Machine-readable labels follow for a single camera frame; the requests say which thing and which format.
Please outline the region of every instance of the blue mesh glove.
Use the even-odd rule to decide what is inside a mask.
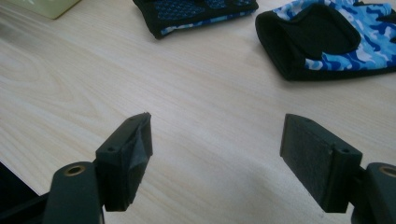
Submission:
[[[134,0],[156,38],[253,13],[256,0]]]
[[[256,18],[262,45],[286,79],[336,79],[396,71],[390,4],[298,0]]]

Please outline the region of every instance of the light wood surface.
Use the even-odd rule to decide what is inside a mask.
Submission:
[[[395,164],[396,74],[284,80],[254,20],[288,1],[258,3],[156,40],[132,0],[82,0],[56,21],[0,1],[0,161],[43,194],[148,111],[154,156],[134,203],[106,223],[350,223],[351,205],[322,212],[279,157],[284,116],[337,134],[364,168]]]

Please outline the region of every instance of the black glove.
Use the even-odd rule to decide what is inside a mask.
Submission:
[[[262,45],[286,79],[362,77],[396,71],[390,4],[297,0],[256,18]]]
[[[253,13],[256,0],[134,0],[155,38]]]

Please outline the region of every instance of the black fabric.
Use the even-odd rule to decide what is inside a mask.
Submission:
[[[395,21],[393,16],[382,20]],[[396,71],[394,67],[360,71],[305,69],[305,59],[319,59],[322,52],[347,53],[356,49],[361,41],[359,32],[330,7],[313,4],[291,21],[280,19],[273,11],[266,11],[256,18],[256,31],[274,65],[288,80],[342,79]]]
[[[162,34],[161,30],[167,27],[180,26],[186,24],[192,24],[199,21],[207,21],[209,19],[218,18],[222,16],[230,16],[230,18],[235,18],[237,13],[247,12],[247,14],[256,10],[259,6],[256,0],[248,0],[250,3],[242,6],[238,6],[235,0],[224,0],[226,7],[224,8],[213,8],[210,7],[205,0],[179,0],[183,2],[191,2],[196,7],[203,8],[204,11],[197,13],[193,17],[182,18],[179,20],[164,20],[160,18],[159,10],[156,8],[156,4],[159,2],[172,2],[174,0],[134,0],[134,3],[139,7],[143,14],[146,25],[155,38],[162,38],[168,34]]]

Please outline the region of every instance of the black plastic part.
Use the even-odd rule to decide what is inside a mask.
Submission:
[[[396,223],[396,166],[370,163],[364,177],[364,191],[372,205],[376,223]]]
[[[2,224],[40,224],[47,204],[48,193],[21,203],[0,214]]]
[[[362,154],[311,119],[287,114],[280,156],[327,213],[345,213]]]
[[[53,176],[43,224],[70,223],[104,223],[92,162],[66,165]]]
[[[0,213],[35,197],[37,194],[0,162]]]
[[[125,211],[152,155],[150,114],[125,120],[96,150],[95,165],[107,211]]]
[[[350,202],[355,206],[351,217],[352,224],[375,224],[373,209],[364,189],[366,171],[360,168],[359,173],[352,178]]]

